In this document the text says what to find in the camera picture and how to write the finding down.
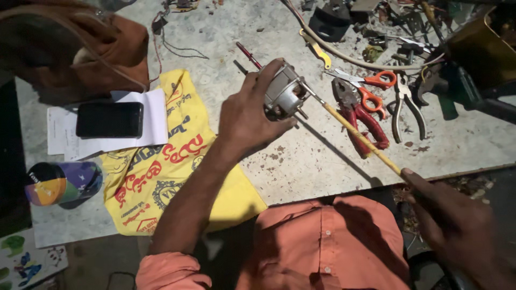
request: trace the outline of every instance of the smartphone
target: smartphone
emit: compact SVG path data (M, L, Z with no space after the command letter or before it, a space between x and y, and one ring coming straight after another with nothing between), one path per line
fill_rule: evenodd
M143 131L143 104L88 103L77 111L78 137L140 138Z

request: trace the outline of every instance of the white cable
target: white cable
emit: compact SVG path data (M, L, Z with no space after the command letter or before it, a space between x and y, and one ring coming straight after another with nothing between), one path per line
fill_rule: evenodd
M369 63L369 62L361 61L361 60L358 60L358 59L354 59L354 58L352 58L352 57L350 57L348 55L345 55L342 52L338 51L334 47L330 46L328 42L322 40L317 34L315 34L315 32L312 29L310 29L310 27L308 27L308 25L304 22L303 18L298 14L297 10L291 4L287 4L287 5L289 6L289 8L292 11L295 12L294 15L303 24L304 31L307 34L309 34L313 39L315 39L315 41L317 41L320 46L324 47L327 51L329 51L333 55L336 55L336 56L340 57L343 60L346 60L348 62L351 62L351 63L353 63L355 65L358 65L358 66L361 66L361 67L366 67L366 68L370 68L370 69L374 69L374 70L389 70L389 71L393 70L392 66L375 65L374 63ZM398 67L396 67L396 70L402 70L402 71L404 71L404 70L419 70L419 69L422 69L425 66L431 65L432 63L435 63L435 62L439 61L443 56L444 56L444 53L442 53L436 59L434 59L432 61L429 61L427 63L424 63L422 65L398 66Z

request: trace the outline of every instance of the colorful can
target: colorful can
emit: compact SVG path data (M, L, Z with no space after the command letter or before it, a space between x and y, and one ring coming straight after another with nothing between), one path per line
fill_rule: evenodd
M35 205L89 198L102 187L102 170L95 162L38 163L27 173L25 194Z

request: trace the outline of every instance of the yellow metal piece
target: yellow metal piece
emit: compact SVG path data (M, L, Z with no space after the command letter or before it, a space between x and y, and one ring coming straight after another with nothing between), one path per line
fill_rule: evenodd
M324 68L329 70L331 67L331 59L323 52L319 44L310 35L304 33L303 29L299 31L299 35L303 36L304 40L312 46L317 56L324 61Z

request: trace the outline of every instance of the brown bag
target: brown bag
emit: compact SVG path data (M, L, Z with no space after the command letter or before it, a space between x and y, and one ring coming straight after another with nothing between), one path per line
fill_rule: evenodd
M149 89L144 26L73 0L16 3L0 4L0 69L32 84L41 102Z

